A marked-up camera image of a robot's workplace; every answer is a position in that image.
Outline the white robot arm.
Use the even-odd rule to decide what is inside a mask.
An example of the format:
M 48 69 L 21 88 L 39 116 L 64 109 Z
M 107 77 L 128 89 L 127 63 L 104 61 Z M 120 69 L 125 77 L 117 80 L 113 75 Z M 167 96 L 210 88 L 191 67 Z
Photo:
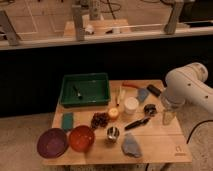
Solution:
M 165 77 L 166 88 L 160 95 L 164 106 L 162 124 L 169 125 L 186 101 L 213 113 L 213 88 L 207 86 L 207 68 L 198 62 L 169 71 Z

